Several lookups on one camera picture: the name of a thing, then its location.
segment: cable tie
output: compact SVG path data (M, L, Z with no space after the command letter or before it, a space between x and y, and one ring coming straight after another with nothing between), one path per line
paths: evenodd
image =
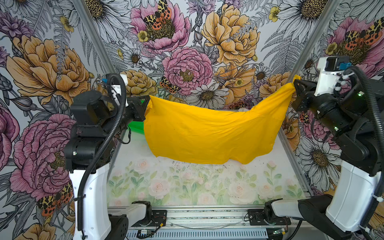
M80 196L80 197L75 197L73 200L77 201L77 200L80 200L80 199L84 199L86 196L86 194L84 194L83 196Z
M355 73L350 73L350 74L347 74L347 75L344 75L344 74L341 74L341 77L346 80L347 78L349 78L349 76L353 75Z
M364 231L366 231L367 233L369 233L370 229L368 227L362 227L360 224L358 225L361 229L363 229Z
M378 197L378 196L375 196L374 194L372 194L372 197L376 198L376 200L377 200L378 202L382 202L382 201L384 201L384 198L383 198L383 197Z

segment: butterfly illustration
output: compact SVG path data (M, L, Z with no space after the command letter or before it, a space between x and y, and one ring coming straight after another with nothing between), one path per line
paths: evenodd
M310 122L310 117L308 116L308 113L304 113L304 112L300 113L300 122L303 122L303 123Z
M144 23L151 26L153 30L160 30L166 20L169 20L172 16L172 10L168 7L167 0L159 0L157 5L155 14L146 16L143 19Z
M55 195L45 196L37 201L37 206L42 210L41 215L48 217L52 215L56 209L60 209L62 205L69 203L73 197L72 189L72 183L69 182Z
M368 29L365 29L361 32L358 31L348 31L345 33L345 49L352 51L357 46L361 47L362 45L373 45L377 42L381 36L384 28L384 17L380 18L374 22Z
M160 87L165 88L170 93L177 93L180 90L178 86L172 85L166 77L161 78Z

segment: wrinkled fabric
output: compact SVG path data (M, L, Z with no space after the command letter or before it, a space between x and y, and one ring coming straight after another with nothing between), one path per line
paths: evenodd
M151 96L145 137L156 157L247 164L272 150L294 91L293 83L285 84L247 112L199 108Z

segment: pink peony illustration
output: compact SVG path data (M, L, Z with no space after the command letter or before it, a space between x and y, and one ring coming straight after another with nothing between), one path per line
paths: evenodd
M259 194L259 198L264 200L273 198L275 194L273 192L272 186L269 184L265 184L264 186L259 186L258 190L259 191L257 193Z
M343 84L340 87L341 87L340 94L344 94L346 92L349 92L352 89L352 87L348 83Z
M361 33L373 24L373 21L365 23L365 19L359 22L357 18L352 20L352 18L347 17L334 31L333 36L328 39L326 54L329 56L348 55L352 64L361 68L369 78L375 76L379 70L384 68L384 35L372 45L367 45L365 41L361 41L353 50L345 48L347 44L346 32L357 31Z
M150 164L149 162L147 162L146 160L142 159L140 161L138 161L137 163L135 163L135 166L134 166L134 170L136 172L138 172L139 174L143 174L145 172L147 172L150 168Z
M198 205L216 205L217 201L216 199L212 196L212 194L208 192L204 192L200 194L197 198L197 204Z
M154 15L157 11L157 3L154 7L148 6L144 8L131 9L131 32L136 34L139 41L144 44L146 49L152 54L161 54L165 51L173 51L179 46L184 46L188 42L190 22L189 18L184 18L183 13L180 12L179 6L172 5L170 1L168 7L172 11L171 19L163 23L162 28L153 30L151 26L144 23L144 18Z
M269 166L271 167L276 167L276 163L273 162L272 160L268 162Z
M314 115L311 111L308 111L307 114L309 116L309 123L304 123L304 125L303 125L305 135L307 137L312 137L312 135L314 135L314 137L317 140L323 141L325 136L329 132L329 129L326 126L322 125L318 120L315 120L314 124L313 124L313 134L312 134L311 124L312 124ZM327 142L329 143L329 146L331 147L331 149L339 150L340 147L335 142L332 141L332 138L333 138L333 135L330 134L328 136L328 140L327 140Z
M26 192L38 200L58 193L69 182L63 149L74 123L65 114L54 114L24 129L14 146L18 167L10 178L14 192Z
M169 193L170 185L167 180L153 179L148 187L149 195L155 199L163 199Z
M20 127L8 109L0 106L0 170L8 162L12 152L12 142L19 134Z
M212 80L212 65L208 56L193 48L176 49L171 57L163 60L164 77L181 88L182 95L189 95L201 85L208 85Z
M256 198L256 192L244 181L231 183L228 195L231 203L241 205L251 204Z

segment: floral wallpaper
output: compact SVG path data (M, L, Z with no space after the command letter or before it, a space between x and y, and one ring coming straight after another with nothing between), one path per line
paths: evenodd
M271 153L247 165L191 164L155 157L144 135L132 132L121 147L108 181L108 205L137 200L152 205L255 205L276 198L301 199L303 190L277 138Z
M69 105L90 89L106 94L105 68L74 1L0 0L0 234L7 239L73 235L62 152L75 123ZM116 71L128 76L128 96L244 111L287 82L328 0L84 1ZM382 1L341 0L301 76L316 81L319 57L349 55L383 81L382 9ZM351 34L371 26L375 42L350 44ZM347 83L341 94L349 89ZM291 108L282 128L312 192L332 194L341 159L329 130ZM287 161L265 155L246 166L201 166L154 159L132 135L138 140L131 146L139 142L142 151L113 169L110 205L244 205L303 195ZM371 220L376 239L384 237L383 214L380 204Z
M90 89L106 94L98 82L104 67L84 29L70 24L74 17L62 0L0 0L2 239L74 234L63 153L76 122L69 106Z

